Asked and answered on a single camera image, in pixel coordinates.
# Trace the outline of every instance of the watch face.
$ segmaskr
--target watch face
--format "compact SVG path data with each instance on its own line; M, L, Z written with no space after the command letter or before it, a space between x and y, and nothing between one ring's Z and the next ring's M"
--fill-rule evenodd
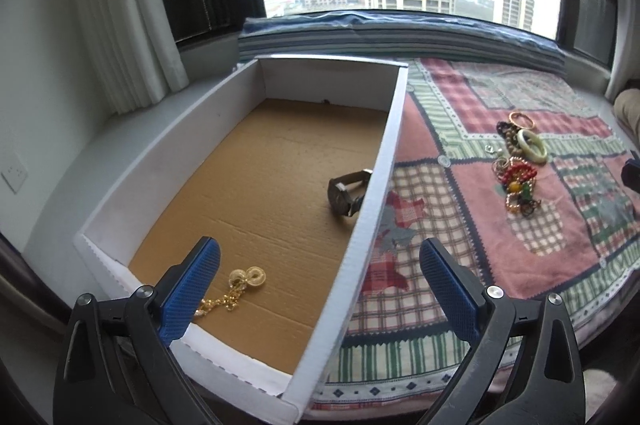
M345 199L344 191L342 190L344 187L340 189L340 186L340 184L329 183L326 194L334 214L347 215L349 213L349 203Z

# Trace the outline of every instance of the blue striped cloth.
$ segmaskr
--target blue striped cloth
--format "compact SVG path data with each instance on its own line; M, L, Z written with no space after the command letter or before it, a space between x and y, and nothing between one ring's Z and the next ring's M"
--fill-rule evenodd
M555 41L509 26L427 12L341 10L249 18L238 39L240 62L302 53L499 63L565 76Z

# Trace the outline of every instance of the patchwork quilt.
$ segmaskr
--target patchwork quilt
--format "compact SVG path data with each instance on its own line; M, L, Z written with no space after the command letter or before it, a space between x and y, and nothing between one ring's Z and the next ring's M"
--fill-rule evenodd
M495 124L531 116L550 155L538 169L524 218L505 210L486 145L503 147ZM578 342L640 266L640 196L622 186L622 142L560 78L513 66L410 62L395 171L369 269L342 347L312 414L411 401L426 408L468 351L456 338L418 264L435 236L485 285L511 297L558 292ZM508 377L512 339L494 381Z

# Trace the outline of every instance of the blue gripper pad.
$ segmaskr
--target blue gripper pad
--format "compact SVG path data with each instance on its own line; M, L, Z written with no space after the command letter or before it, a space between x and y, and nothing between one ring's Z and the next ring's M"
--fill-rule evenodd
M165 346L181 338L220 266L220 246L209 238L161 306L158 335Z
M476 344L480 339L478 306L428 239L420 246L420 269L453 332L460 340Z

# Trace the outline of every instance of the beige pants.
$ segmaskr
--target beige pants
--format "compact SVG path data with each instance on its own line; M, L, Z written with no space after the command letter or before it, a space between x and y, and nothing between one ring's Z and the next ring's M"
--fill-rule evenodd
M629 136L639 144L640 135L640 90L626 90L618 95L613 104L613 113Z

